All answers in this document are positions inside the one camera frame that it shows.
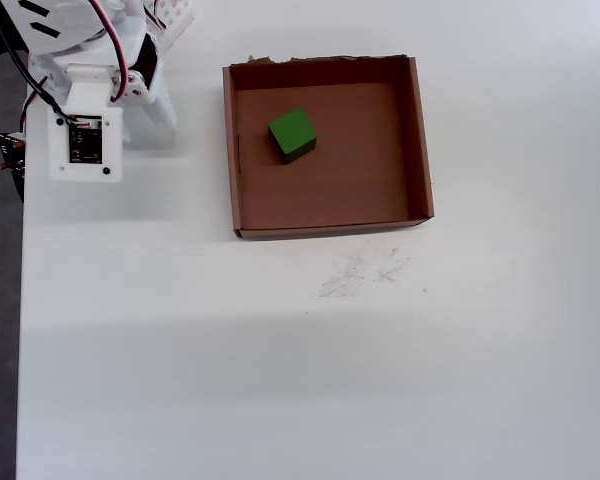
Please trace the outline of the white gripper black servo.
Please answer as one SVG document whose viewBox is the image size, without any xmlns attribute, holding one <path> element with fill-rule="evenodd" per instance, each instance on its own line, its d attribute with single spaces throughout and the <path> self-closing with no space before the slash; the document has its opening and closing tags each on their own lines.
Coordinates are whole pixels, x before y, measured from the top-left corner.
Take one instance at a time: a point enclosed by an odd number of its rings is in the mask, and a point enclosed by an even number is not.
<svg viewBox="0 0 600 480">
<path fill-rule="evenodd" d="M 156 145 L 172 146 L 176 136 L 177 114 L 169 92 L 164 89 L 158 93 L 162 62 L 154 38 L 150 34 L 144 36 L 135 63 L 128 66 L 122 43 L 115 36 L 114 67 L 114 104 L 149 105 L 147 113 L 153 123 Z M 126 145 L 131 140 L 128 111 L 123 109 L 122 141 Z"/>
</svg>

